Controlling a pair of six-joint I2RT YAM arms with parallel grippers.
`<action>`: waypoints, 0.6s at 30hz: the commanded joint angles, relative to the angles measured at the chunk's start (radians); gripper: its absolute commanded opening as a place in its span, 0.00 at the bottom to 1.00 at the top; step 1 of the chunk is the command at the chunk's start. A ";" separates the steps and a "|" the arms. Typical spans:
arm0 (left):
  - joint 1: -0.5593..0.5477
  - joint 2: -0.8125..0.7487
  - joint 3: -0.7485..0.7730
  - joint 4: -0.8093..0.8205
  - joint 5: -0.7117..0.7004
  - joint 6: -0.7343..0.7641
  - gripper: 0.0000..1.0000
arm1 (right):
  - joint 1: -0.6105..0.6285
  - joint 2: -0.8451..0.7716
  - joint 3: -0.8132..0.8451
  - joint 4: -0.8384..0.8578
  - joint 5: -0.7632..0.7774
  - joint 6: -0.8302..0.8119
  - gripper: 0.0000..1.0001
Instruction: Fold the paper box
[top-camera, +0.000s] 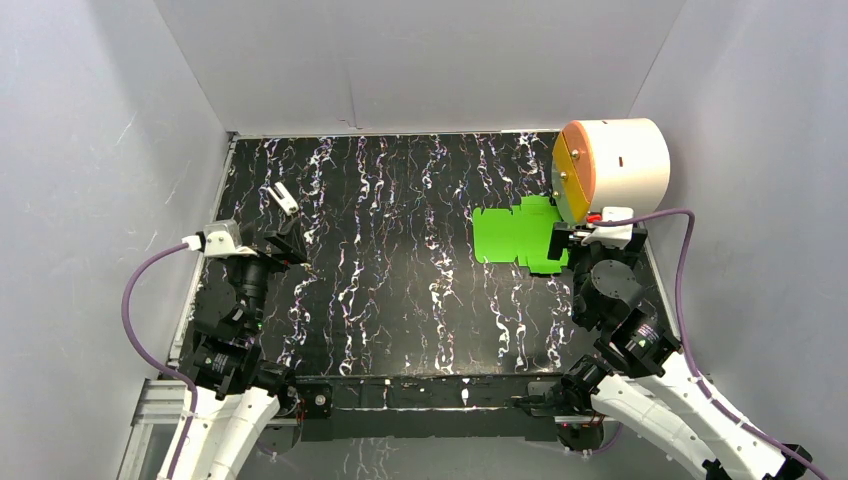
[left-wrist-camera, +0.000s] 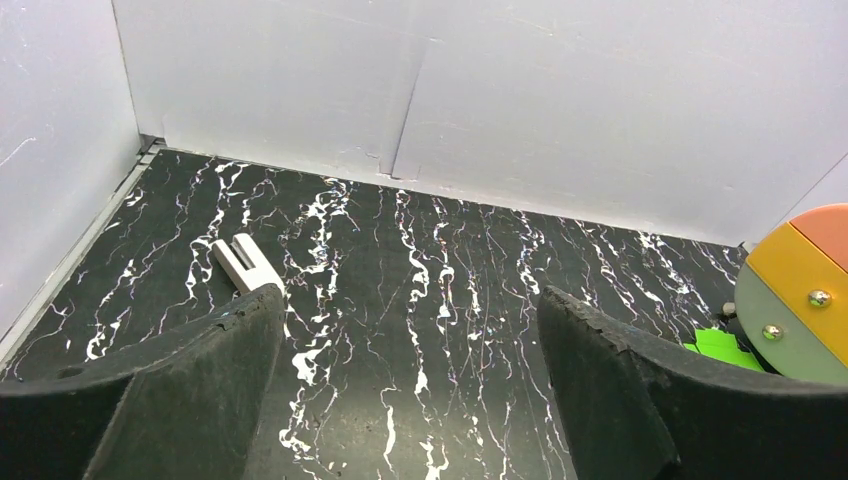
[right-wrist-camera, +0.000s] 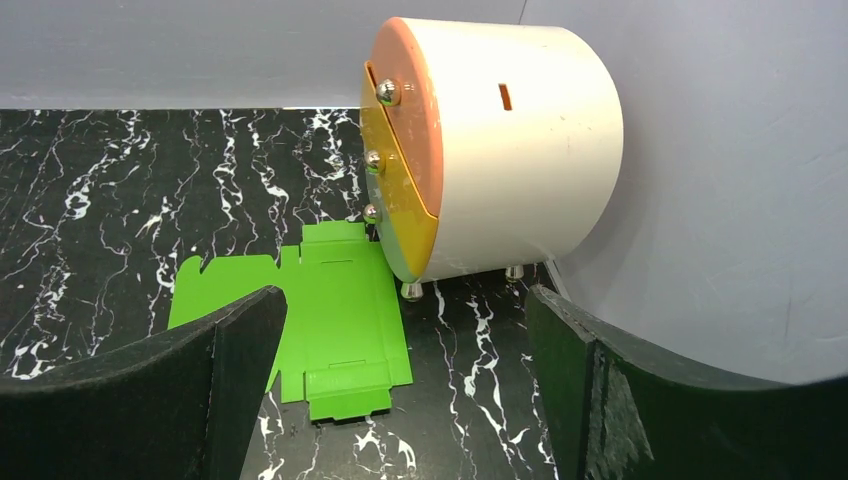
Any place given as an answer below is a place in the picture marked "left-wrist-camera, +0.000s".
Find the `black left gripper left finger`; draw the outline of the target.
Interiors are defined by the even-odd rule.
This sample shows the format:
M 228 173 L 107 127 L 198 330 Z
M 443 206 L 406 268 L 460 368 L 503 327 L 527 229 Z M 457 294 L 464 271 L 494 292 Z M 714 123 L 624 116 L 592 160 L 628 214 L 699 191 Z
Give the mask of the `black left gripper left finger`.
M 238 479 L 282 344 L 274 285 L 105 357 L 1 385 L 5 479 Z

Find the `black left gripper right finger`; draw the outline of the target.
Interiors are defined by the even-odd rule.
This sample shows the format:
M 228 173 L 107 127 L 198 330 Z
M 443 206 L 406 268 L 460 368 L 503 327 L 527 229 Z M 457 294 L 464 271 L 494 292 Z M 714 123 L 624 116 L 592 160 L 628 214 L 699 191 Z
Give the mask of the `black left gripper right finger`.
M 581 479 L 843 479 L 847 391 L 697 354 L 546 287 L 537 323 Z

